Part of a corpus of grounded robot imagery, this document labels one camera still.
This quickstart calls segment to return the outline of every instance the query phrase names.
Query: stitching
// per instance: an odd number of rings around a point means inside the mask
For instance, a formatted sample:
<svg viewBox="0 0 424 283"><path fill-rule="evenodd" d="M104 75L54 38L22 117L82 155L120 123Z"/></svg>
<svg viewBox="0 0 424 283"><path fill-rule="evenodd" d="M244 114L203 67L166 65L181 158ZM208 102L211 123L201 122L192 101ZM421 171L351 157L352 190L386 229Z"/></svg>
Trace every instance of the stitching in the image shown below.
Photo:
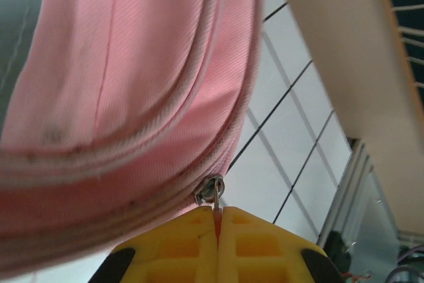
<svg viewBox="0 0 424 283"><path fill-rule="evenodd" d="M22 44L23 33L25 29L27 28L28 18L31 11L31 2L32 0L26 0L25 2L25 11L24 11L21 29L19 30L19 34L18 34L18 40L16 41L15 46L13 47L12 56L7 63L5 72L0 75L0 93L3 91L5 87L6 80L12 70L12 65L15 63L15 60L18 56L19 48L21 47L21 44Z"/></svg>
<svg viewBox="0 0 424 283"><path fill-rule="evenodd" d="M110 21L110 27L109 27L109 37L108 37L107 45L106 45L105 67L103 69L103 76L102 76L102 79L101 79L99 97L97 98L97 103L96 103L96 107L95 107L94 126L93 126L93 140L92 141L94 141L95 132L96 132L97 126L98 126L100 101L101 101L101 96L102 96L102 93L103 93L103 88L105 86L106 71L107 71L107 67L109 65L109 55L110 55L110 52L111 52L111 41L112 41L112 33L113 33L113 23L115 22L114 18L115 18L116 6L117 6L117 0L112 0L112 10L111 10L112 13L111 13L111 21Z"/></svg>

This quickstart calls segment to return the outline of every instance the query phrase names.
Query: yellow plastic object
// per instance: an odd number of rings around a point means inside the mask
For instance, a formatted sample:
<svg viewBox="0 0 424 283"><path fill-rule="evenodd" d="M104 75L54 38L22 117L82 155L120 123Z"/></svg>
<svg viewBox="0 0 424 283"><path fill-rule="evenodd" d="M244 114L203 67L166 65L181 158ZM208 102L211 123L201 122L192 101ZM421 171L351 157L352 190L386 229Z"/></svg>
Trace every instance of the yellow plastic object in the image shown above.
<svg viewBox="0 0 424 283"><path fill-rule="evenodd" d="M107 282L314 283L301 251L325 255L313 243L235 207L223 209L220 234L213 210L198 207L119 245L110 256L128 248L135 254L123 276Z"/></svg>

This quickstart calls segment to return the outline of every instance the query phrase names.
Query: pink bag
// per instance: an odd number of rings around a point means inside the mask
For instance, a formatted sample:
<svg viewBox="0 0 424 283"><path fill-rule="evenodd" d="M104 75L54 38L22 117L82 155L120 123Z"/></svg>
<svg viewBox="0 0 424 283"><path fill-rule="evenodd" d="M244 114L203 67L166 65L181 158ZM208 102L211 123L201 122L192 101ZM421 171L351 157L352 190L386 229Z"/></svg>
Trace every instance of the pink bag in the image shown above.
<svg viewBox="0 0 424 283"><path fill-rule="evenodd" d="M0 151L0 273L207 200L238 141L262 0L43 0Z"/></svg>

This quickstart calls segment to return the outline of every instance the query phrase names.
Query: beige wall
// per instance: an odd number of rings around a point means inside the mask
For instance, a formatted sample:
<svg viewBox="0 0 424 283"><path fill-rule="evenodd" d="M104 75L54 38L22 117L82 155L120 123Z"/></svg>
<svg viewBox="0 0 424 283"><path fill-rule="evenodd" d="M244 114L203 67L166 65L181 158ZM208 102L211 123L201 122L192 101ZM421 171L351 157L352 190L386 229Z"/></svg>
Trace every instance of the beige wall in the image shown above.
<svg viewBox="0 0 424 283"><path fill-rule="evenodd" d="M424 233L424 146L382 0L288 0L337 115L364 138L398 227Z"/></svg>

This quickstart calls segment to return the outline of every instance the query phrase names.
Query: metal hook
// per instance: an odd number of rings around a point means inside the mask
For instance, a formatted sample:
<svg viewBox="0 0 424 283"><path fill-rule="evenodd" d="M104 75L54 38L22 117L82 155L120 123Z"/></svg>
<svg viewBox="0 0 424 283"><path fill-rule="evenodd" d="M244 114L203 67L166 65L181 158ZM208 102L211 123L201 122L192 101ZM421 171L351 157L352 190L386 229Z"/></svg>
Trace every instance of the metal hook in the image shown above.
<svg viewBox="0 0 424 283"><path fill-rule="evenodd" d="M225 189L223 177L221 175L212 175L206 177L194 191L195 200L198 205L203 203L215 203L215 193L218 199L222 196Z"/></svg>
<svg viewBox="0 0 424 283"><path fill-rule="evenodd" d="M213 210L219 211L219 180L216 179L213 185Z"/></svg>

